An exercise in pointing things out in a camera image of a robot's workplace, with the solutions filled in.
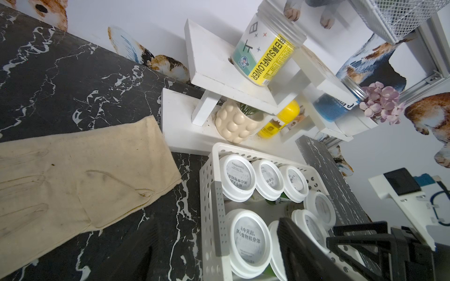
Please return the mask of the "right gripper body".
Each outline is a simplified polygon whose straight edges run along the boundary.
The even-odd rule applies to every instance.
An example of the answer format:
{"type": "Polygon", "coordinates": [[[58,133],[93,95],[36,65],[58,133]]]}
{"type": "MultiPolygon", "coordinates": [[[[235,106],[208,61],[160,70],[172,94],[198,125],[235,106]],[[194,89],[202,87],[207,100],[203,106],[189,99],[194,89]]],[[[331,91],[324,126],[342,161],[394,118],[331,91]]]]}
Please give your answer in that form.
{"type": "Polygon", "coordinates": [[[450,247],[435,244],[431,249],[422,244],[407,227],[392,228],[395,238],[391,256],[393,281],[448,281],[450,279],[450,247]]]}

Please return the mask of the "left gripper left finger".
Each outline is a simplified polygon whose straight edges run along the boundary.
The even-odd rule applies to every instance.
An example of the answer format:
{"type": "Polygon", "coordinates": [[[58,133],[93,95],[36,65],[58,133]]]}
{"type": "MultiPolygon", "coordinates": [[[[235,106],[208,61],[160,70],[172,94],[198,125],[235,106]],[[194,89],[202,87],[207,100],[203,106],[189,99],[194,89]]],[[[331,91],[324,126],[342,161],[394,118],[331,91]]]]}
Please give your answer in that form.
{"type": "Polygon", "coordinates": [[[287,280],[350,280],[291,219],[279,220],[277,235],[287,280]]]}

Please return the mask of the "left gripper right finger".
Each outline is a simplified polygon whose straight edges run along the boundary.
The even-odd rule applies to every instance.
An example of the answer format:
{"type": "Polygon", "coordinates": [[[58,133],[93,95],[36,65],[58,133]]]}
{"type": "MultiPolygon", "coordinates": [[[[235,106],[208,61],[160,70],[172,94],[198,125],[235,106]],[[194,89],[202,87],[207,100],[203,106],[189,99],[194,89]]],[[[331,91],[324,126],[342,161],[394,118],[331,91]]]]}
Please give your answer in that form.
{"type": "Polygon", "coordinates": [[[352,269],[361,274],[367,281],[399,281],[401,268],[397,239],[388,233],[386,222],[373,222],[348,226],[335,226],[334,237],[326,239],[326,245],[334,254],[342,258],[352,269]],[[359,253],[378,264],[381,274],[375,274],[341,246],[356,249],[359,253]]]}

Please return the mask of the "yogurt cup back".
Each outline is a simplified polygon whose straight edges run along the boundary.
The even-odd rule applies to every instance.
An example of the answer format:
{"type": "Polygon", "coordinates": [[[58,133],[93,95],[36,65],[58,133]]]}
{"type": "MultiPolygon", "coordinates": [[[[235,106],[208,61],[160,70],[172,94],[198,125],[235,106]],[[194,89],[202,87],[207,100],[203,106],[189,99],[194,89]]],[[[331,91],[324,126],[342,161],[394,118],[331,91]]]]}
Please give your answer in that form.
{"type": "Polygon", "coordinates": [[[224,196],[242,203],[254,193],[255,170],[251,163],[240,155],[226,155],[219,160],[220,177],[224,196]]]}
{"type": "Polygon", "coordinates": [[[279,168],[267,159],[254,161],[256,190],[268,201],[277,200],[284,192],[285,184],[279,168]]]}
{"type": "Polygon", "coordinates": [[[263,219],[255,212],[236,209],[226,214],[232,272],[242,279],[261,275],[268,267],[273,242],[263,219]]]}
{"type": "Polygon", "coordinates": [[[292,165],[281,166],[280,172],[284,181],[282,197],[295,203],[302,203],[309,193],[306,177],[292,165]]]}

